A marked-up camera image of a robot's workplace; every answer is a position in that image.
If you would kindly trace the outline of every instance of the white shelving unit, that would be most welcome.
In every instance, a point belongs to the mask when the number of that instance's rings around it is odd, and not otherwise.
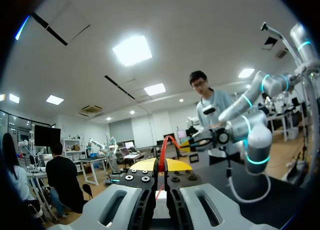
[[[81,146],[82,139],[61,139],[61,144],[63,145],[63,155],[69,158],[76,166],[77,172],[82,172],[80,159],[87,158],[85,146]],[[72,151],[72,147],[78,145],[80,151]]]

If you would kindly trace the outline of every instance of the glasses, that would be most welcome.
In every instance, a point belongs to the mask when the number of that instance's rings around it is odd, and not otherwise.
[[[201,81],[201,82],[199,82],[198,84],[194,84],[193,86],[192,86],[192,88],[198,88],[198,87],[202,87],[202,86],[204,86],[204,84],[205,84],[205,81]]]

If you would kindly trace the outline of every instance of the yellow object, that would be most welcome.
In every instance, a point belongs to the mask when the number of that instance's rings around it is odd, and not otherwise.
[[[188,140],[180,144],[180,146],[188,146],[188,145],[189,145]],[[191,152],[191,149],[190,147],[180,148],[180,151]]]
[[[133,164],[130,169],[131,170],[138,170],[138,171],[153,171],[155,167],[155,158],[150,158],[143,161],[138,161],[137,163]]]
[[[168,166],[168,171],[185,171],[185,170],[192,170],[192,167],[189,166],[188,164],[182,162],[182,161],[177,161],[173,160],[170,158],[166,159],[166,163]]]

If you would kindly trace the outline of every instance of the black shirt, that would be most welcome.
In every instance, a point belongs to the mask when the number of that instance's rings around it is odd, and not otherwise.
[[[45,167],[49,186],[53,186],[59,200],[65,206],[77,208],[83,205],[84,195],[77,180],[77,168],[68,158],[57,156]]]

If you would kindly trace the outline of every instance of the ceiling light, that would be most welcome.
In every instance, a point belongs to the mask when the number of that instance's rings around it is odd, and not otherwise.
[[[152,57],[147,40],[144,36],[130,37],[112,50],[118,60],[125,66],[131,66]]]
[[[55,105],[59,105],[62,101],[64,101],[64,99],[50,95],[46,101]]]
[[[13,94],[9,94],[9,99],[13,102],[16,102],[19,104],[20,98],[18,96],[15,96]]]
[[[18,40],[21,34],[22,29],[24,28],[25,24],[27,23],[27,20],[29,19],[29,16],[24,20],[22,26],[20,27],[18,33],[15,36],[15,39]]]
[[[160,94],[166,91],[165,86],[163,83],[154,85],[154,86],[149,86],[149,87],[145,87],[144,89],[146,91],[146,93],[150,96],[156,95],[156,94]]]
[[[255,70],[250,68],[250,69],[243,69],[241,73],[239,74],[239,78],[246,78],[249,77]]]
[[[6,95],[5,94],[0,95],[0,101],[4,101],[5,99],[6,99]]]

